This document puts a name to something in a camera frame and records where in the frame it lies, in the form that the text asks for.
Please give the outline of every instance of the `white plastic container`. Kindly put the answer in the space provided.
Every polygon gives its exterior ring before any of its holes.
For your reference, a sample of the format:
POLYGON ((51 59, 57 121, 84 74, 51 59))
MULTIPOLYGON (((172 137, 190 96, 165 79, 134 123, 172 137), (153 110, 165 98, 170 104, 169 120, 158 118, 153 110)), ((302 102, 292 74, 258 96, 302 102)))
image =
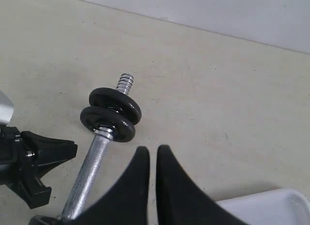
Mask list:
POLYGON ((249 225, 310 225, 310 204, 295 190, 279 189, 217 203, 249 225))

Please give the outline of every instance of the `beige floor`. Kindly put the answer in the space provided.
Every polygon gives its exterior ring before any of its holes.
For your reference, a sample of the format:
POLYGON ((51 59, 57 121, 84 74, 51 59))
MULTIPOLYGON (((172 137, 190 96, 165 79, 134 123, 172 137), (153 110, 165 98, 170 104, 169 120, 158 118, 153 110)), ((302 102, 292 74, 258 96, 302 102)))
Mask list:
POLYGON ((155 157, 170 144, 215 200, 293 188, 310 198, 310 56, 78 0, 0 0, 0 85, 11 126, 74 140, 77 157, 43 177, 50 204, 27 208, 0 187, 0 222, 61 212, 93 135, 79 121, 89 93, 135 76, 143 118, 130 143, 109 147, 89 204, 135 149, 151 153, 149 221, 156 224, 155 157))

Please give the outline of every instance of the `white tray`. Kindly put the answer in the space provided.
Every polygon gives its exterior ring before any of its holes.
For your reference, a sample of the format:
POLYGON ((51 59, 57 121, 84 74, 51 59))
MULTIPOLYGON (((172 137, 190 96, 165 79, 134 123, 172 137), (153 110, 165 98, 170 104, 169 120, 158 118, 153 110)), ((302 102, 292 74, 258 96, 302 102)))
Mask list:
POLYGON ((217 203, 249 225, 310 225, 310 204, 295 190, 273 190, 217 203))

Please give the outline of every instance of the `dumbbell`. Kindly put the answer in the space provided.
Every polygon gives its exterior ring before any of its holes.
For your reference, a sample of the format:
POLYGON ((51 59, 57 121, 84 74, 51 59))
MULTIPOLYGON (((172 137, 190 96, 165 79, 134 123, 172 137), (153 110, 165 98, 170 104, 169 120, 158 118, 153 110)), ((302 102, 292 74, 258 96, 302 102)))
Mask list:
POLYGON ((130 74, 122 74, 115 90, 98 88, 91 92, 91 106, 82 110, 80 120, 95 136, 58 219, 70 221, 82 213, 108 144, 134 138, 134 125, 141 119, 141 109, 128 96, 133 79, 130 74))

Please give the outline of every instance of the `black weight plate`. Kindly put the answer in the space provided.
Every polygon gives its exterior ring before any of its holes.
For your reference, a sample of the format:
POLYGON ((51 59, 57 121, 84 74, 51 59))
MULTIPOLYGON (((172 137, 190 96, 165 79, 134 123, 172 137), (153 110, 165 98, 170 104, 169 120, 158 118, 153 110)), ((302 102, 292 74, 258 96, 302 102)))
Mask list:
POLYGON ((142 116, 138 104, 129 96, 110 88, 97 88, 89 96, 89 104, 105 108, 115 108, 120 114, 136 125, 142 116))
POLYGON ((110 109, 89 106, 82 110, 80 119, 92 132, 100 126, 113 128, 113 141, 116 142, 128 142, 136 134, 134 125, 128 119, 110 109))

